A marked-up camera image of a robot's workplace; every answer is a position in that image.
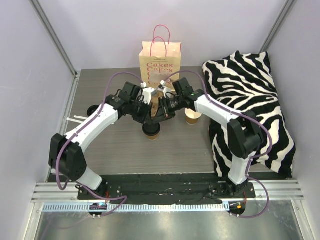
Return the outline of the black plastic cup lid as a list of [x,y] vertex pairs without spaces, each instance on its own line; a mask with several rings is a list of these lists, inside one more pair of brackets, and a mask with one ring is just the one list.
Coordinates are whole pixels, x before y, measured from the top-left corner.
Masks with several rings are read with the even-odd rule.
[[143,124],[142,132],[147,136],[156,136],[161,131],[161,125],[159,123],[156,124]]

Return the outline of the brown paper coffee cup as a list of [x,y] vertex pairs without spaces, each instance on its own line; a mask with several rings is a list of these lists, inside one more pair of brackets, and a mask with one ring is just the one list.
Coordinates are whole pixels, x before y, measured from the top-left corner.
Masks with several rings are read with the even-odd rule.
[[189,125],[194,125],[198,122],[199,118],[202,116],[201,113],[193,111],[192,109],[186,108],[184,110],[185,113],[185,121]]

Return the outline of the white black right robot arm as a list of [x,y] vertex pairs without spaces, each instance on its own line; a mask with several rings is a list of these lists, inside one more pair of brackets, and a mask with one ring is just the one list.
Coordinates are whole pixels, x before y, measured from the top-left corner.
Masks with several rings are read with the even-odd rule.
[[205,90],[194,90],[186,78],[175,81],[173,88],[167,87],[165,81],[156,85],[156,91],[163,94],[159,97],[158,111],[168,118],[178,110],[190,109],[209,117],[226,130],[232,164],[225,190],[230,197],[238,197],[248,184],[251,161],[264,142],[263,126],[252,111],[242,113],[219,103]]

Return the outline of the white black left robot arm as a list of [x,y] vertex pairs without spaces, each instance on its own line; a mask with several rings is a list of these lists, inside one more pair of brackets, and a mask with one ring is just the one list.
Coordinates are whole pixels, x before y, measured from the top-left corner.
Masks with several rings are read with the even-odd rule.
[[86,186],[93,198],[102,199],[107,188],[102,184],[102,177],[88,167],[85,151],[93,140],[122,116],[131,115],[143,123],[144,111],[150,107],[156,92],[146,83],[134,85],[126,82],[117,95],[105,95],[97,110],[79,126],[65,135],[57,133],[51,138],[49,165],[57,175],[63,174],[67,179]]

